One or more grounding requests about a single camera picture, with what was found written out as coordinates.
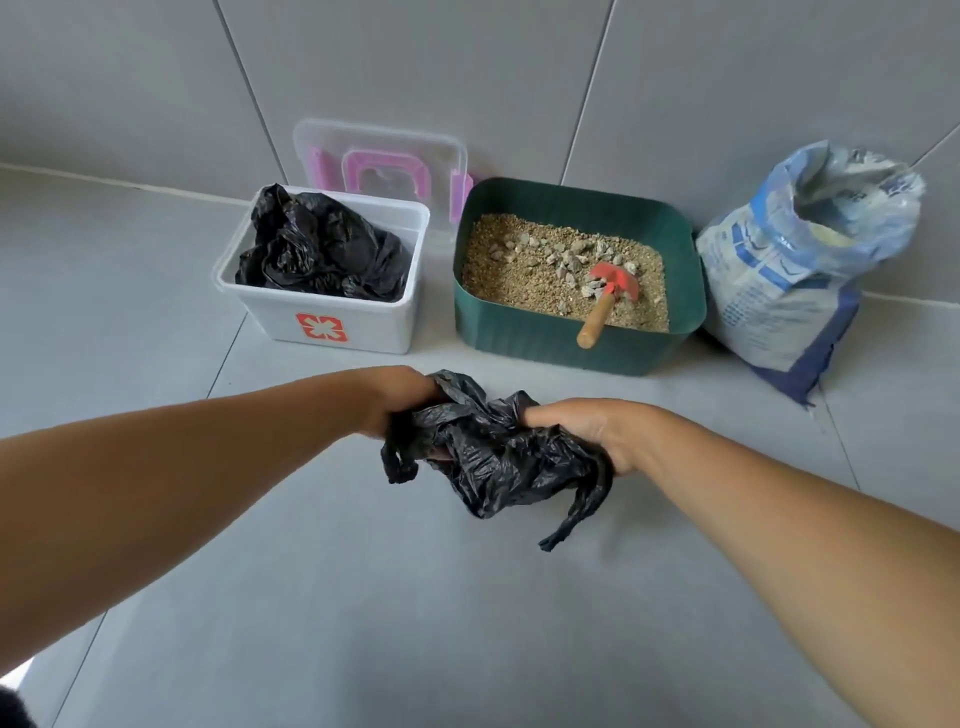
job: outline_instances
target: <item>red logo sticker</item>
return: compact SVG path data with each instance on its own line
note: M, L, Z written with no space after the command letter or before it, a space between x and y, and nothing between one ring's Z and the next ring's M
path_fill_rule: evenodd
M297 321L303 328L303 333L311 339L326 339L327 341L348 341L347 332L340 319L332 316L315 316L312 313L298 313Z

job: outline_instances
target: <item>wooden shovel handle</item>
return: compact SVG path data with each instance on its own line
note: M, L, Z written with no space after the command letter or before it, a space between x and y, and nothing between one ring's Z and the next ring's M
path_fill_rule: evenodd
M597 305L593 307L593 310L587 316L587 320L584 321L584 327L577 334L577 344L581 349L592 349L593 345L597 343L597 339L600 338L615 303L616 294L614 293L605 291L603 296L600 297Z

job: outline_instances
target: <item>small shovel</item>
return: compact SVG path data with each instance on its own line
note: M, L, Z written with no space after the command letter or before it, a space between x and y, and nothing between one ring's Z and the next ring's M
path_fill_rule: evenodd
M607 287L603 289L603 295L587 316L580 333L577 334L577 344L581 349L592 349L597 343L616 304L617 295L625 294L634 303L640 298L640 284L636 282L636 278L618 265L597 263L590 271L590 275L596 279L607 279Z

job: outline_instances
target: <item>green litter box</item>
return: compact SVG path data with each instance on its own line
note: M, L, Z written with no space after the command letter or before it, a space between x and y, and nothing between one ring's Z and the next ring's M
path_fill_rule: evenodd
M583 322L491 303L463 287L470 233L481 215L513 213L534 223L642 242L663 257L669 333L604 328L590 350L577 346ZM464 205L453 259L457 332L481 352L611 374L641 376L663 362L704 322L707 300L693 230L666 203L556 184L494 178L476 184Z

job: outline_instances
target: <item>forearm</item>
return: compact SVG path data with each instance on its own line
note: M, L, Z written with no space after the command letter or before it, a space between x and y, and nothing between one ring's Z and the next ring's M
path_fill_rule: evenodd
M363 427L367 396L344 372L0 441L0 673Z
M878 726L960 715L960 534L629 405L623 437L808 658Z

